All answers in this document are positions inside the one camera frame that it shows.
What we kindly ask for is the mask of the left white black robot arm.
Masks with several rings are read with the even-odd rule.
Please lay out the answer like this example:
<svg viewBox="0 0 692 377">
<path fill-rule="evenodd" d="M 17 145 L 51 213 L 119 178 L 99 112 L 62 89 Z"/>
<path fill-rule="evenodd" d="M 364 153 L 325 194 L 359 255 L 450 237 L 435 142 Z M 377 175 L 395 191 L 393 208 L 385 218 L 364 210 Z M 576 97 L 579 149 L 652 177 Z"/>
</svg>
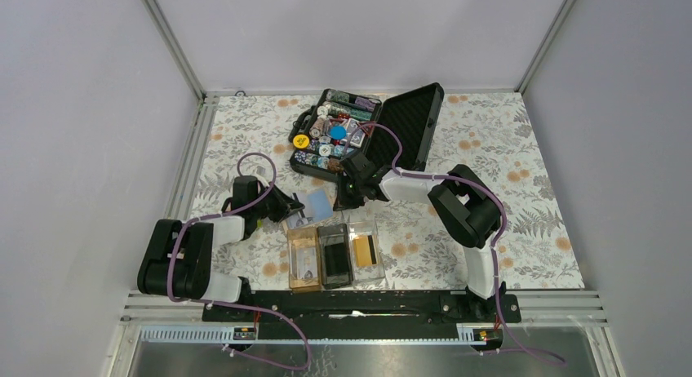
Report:
<svg viewBox="0 0 692 377">
<path fill-rule="evenodd" d="M 305 205 L 256 175 L 233 180 L 231 196 L 220 214 L 205 215 L 191 224 L 159 220 L 154 228 L 137 276 L 139 292 L 174 299 L 221 302 L 235 321 L 249 317 L 253 299 L 242 290 L 238 276 L 214 273 L 212 251 L 217 246 L 248 239 L 259 222 L 286 220 Z"/>
</svg>

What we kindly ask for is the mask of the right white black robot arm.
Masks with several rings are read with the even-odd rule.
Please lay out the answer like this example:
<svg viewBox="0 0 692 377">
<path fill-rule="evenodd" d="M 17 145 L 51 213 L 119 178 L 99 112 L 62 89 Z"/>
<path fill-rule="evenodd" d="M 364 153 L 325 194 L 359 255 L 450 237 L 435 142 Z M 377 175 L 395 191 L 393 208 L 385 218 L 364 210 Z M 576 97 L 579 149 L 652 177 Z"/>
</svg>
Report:
<svg viewBox="0 0 692 377">
<path fill-rule="evenodd" d="M 450 237 L 464 248 L 467 288 L 473 293 L 469 313 L 487 322 L 499 312 L 499 270 L 491 246 L 503 231 L 506 211 L 468 166 L 458 165 L 446 174 L 408 171 L 378 166 L 357 152 L 342 158 L 339 166 L 334 211 L 357 209 L 367 200 L 432 205 Z"/>
</svg>

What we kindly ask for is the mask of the gold magnetic stripe cards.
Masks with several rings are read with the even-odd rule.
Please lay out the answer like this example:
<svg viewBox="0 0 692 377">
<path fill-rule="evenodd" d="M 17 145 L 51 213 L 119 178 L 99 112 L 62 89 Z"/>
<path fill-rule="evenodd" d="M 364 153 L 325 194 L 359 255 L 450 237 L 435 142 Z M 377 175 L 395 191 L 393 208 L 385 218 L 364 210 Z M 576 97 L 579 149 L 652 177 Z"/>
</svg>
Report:
<svg viewBox="0 0 692 377">
<path fill-rule="evenodd" d="M 361 235 L 353 239 L 353 252 L 356 266 L 370 267 L 377 265 L 378 259 L 375 249 L 375 239 L 372 235 Z"/>
</svg>

